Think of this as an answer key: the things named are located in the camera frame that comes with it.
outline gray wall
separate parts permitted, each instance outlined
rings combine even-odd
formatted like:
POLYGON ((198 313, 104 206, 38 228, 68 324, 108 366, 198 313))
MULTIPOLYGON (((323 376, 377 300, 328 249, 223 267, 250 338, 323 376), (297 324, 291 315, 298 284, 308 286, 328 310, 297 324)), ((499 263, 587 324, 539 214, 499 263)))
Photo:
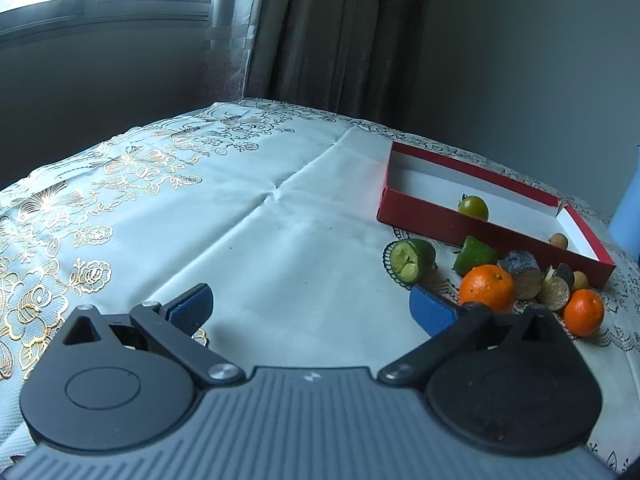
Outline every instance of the gray wall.
POLYGON ((430 0, 409 131, 613 213, 640 142, 640 0, 430 0))
POLYGON ((197 26, 112 23, 0 44, 0 189, 132 126, 192 109, 197 26))

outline sheer curtain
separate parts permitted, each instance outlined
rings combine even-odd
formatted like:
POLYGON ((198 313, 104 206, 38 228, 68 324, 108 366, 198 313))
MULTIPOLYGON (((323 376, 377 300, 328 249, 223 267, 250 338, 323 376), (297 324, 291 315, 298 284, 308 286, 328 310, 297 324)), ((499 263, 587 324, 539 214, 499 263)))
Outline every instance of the sheer curtain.
POLYGON ((196 103, 244 97, 262 0, 212 0, 196 76, 196 103))
POLYGON ((247 94, 398 127, 426 0, 263 0, 247 94))

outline red box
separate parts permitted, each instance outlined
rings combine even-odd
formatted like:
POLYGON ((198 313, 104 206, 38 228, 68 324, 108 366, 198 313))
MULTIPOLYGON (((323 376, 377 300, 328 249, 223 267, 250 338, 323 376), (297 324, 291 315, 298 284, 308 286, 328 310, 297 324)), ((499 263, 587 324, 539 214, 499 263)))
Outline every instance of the red box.
POLYGON ((529 251, 540 269, 564 263, 601 288, 616 268, 607 250, 570 204, 493 171, 438 153, 394 142, 391 146, 377 219, 448 244, 462 246, 471 235, 498 256, 529 251), (457 211, 462 194, 482 197, 489 220, 457 211), (555 232, 569 250, 553 247, 555 232))

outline tablecloth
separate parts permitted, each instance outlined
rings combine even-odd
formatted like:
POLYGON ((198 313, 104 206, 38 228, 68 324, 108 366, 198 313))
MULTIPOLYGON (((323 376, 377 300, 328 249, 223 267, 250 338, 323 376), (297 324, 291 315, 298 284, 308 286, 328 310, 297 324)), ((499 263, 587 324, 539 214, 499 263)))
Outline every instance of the tablecloth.
MULTIPOLYGON (((0 470, 33 446, 20 386, 80 303, 123 313, 209 283, 209 346, 248 371, 367 365, 375 374, 423 343, 409 291, 384 264, 389 244, 409 234, 376 221, 392 140, 567 198, 603 240, 617 265, 602 291, 605 320, 575 343, 604 395, 588 447, 624 471, 640 453, 640 282, 606 219, 482 156, 267 100, 132 128, 0 192, 0 470)), ((445 269, 452 248, 433 243, 445 269)), ((441 275, 433 286, 455 298, 457 284, 441 275)))

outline orange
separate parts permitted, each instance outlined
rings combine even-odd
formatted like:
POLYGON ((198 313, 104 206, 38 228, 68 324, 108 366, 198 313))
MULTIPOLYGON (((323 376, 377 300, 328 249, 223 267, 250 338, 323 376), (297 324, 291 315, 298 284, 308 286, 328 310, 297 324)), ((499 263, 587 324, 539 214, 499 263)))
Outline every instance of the orange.
POLYGON ((562 316, 569 332, 588 337, 600 328, 604 319, 604 305, 595 292, 583 288, 571 295, 562 316))
POLYGON ((515 302, 513 279, 496 265, 481 265, 471 269, 460 283, 460 305, 467 301, 479 301, 494 312, 505 313, 515 302))

